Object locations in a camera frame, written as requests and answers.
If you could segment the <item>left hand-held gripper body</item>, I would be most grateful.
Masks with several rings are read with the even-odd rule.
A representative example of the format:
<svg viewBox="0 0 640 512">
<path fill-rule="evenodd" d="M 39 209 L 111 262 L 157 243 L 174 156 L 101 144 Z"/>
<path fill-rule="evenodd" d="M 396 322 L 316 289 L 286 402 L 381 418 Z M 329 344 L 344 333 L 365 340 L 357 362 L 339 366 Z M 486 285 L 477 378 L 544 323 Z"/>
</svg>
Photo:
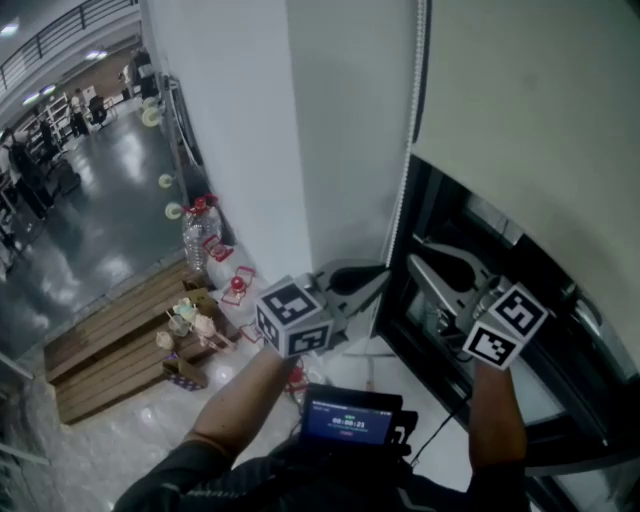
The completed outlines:
<svg viewBox="0 0 640 512">
<path fill-rule="evenodd" d="M 255 323 L 282 358 L 325 353 L 346 340 L 347 304 L 320 275 L 287 275 L 257 296 Z"/>
</svg>

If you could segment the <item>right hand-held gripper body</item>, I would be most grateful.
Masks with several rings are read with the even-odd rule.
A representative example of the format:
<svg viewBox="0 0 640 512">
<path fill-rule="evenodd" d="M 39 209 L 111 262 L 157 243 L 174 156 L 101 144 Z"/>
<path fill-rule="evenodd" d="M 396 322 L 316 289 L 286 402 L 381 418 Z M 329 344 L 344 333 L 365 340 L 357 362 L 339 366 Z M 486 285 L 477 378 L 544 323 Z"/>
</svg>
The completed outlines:
<svg viewBox="0 0 640 512">
<path fill-rule="evenodd" d="M 548 309 L 521 283 L 497 297 L 498 285 L 472 295 L 454 314 L 455 328 L 466 336 L 461 349 L 499 370 L 506 370 L 534 338 L 549 316 Z"/>
</svg>

